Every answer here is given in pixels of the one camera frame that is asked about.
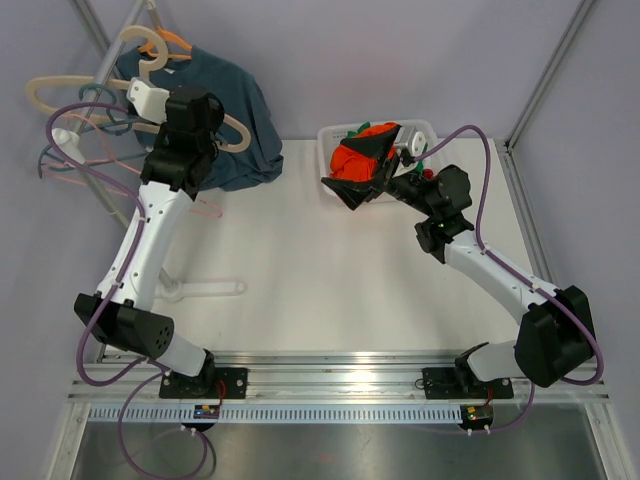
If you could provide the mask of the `orange t shirt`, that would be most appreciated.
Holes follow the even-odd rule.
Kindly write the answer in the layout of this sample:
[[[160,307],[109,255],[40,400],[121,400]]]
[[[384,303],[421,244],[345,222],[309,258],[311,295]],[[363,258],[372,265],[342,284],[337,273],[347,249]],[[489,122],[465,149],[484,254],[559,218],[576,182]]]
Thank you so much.
[[[376,165],[358,161],[346,155],[339,146],[334,150],[330,162],[330,177],[336,179],[366,182],[373,178]]]

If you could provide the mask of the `blue hanger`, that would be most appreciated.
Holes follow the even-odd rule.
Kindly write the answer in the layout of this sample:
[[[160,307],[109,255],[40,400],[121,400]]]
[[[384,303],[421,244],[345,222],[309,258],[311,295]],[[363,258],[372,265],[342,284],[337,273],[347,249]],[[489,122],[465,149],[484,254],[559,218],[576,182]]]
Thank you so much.
[[[83,100],[87,92],[95,93],[98,97],[100,97],[102,94],[106,94],[107,97],[109,98],[108,100],[109,104],[116,105],[118,103],[116,93],[112,89],[110,89],[108,86],[105,86],[103,84],[85,83],[81,85],[78,90],[79,99]],[[105,152],[107,153],[107,158],[102,160],[100,159],[91,160],[89,161],[89,164],[93,166],[101,166],[101,165],[106,165],[110,163],[116,163],[122,166],[123,168],[131,170],[133,172],[138,172],[138,170],[134,169],[133,167],[126,165],[125,161],[132,160],[135,158],[141,158],[142,157],[141,153],[125,155],[122,157],[115,157],[113,155],[113,152],[110,150],[108,143],[106,142],[107,135],[122,136],[128,133],[129,131],[131,131],[135,125],[138,125],[138,124],[143,126],[148,125],[148,122],[146,122],[143,119],[140,119],[135,114],[133,114],[132,109],[129,110],[125,118],[114,118],[110,110],[107,110],[105,117],[101,116],[97,121],[94,121],[92,119],[86,120],[82,115],[79,115],[73,112],[66,113],[65,117],[67,120],[68,127],[71,127],[71,118],[75,118],[80,122],[80,125],[83,127],[83,129],[80,131],[81,134],[88,133],[91,131],[98,132],[98,136],[100,137],[102,146],[104,147]],[[62,173],[66,173],[74,170],[73,166],[70,166],[58,156],[54,155],[53,153],[50,153],[50,150],[51,150],[51,146],[47,145],[44,147],[44,149],[41,151],[39,155],[39,158],[37,161],[37,173],[40,179],[42,179],[45,175],[55,177],[56,175],[60,176]]]

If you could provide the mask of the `green t shirt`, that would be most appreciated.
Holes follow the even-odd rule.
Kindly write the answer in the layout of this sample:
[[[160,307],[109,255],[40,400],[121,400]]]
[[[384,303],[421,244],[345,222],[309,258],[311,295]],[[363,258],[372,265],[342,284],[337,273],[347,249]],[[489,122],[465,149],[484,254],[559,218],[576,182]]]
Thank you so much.
[[[347,138],[367,137],[369,135],[370,128],[371,128],[371,123],[365,122],[359,125],[357,128],[349,130],[346,134],[346,137]]]

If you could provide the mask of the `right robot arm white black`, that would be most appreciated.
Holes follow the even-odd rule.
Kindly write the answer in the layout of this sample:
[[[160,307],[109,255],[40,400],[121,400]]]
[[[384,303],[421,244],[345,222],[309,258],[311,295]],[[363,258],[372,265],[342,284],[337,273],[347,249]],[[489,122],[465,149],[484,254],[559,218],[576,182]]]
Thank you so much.
[[[386,194],[424,214],[415,226],[421,249],[473,280],[516,321],[515,340],[470,348],[455,359],[442,382],[426,377],[425,386],[456,388],[470,398],[502,379],[525,378],[543,388],[557,381],[598,382],[604,360],[586,294],[536,277],[483,240],[488,190],[481,190],[477,219],[469,221],[464,215],[473,204],[468,173],[455,164],[439,170],[427,164],[451,140],[430,146],[409,126],[364,125],[341,139],[330,172],[321,180],[350,210]],[[574,381],[571,372],[589,360],[596,362],[593,376]]]

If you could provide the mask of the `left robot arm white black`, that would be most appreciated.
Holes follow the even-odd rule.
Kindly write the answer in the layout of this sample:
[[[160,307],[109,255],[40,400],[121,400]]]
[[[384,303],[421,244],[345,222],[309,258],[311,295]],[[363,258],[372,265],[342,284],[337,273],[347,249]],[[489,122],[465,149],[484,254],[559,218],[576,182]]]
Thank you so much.
[[[83,341],[137,353],[182,375],[195,398],[215,388],[212,357],[175,331],[170,317],[152,311],[155,291],[174,232],[211,173],[223,123],[221,101],[205,88],[171,91],[134,78],[127,93],[137,113],[160,129],[146,156],[131,219],[110,271],[92,295],[77,296],[74,311],[85,325]]]

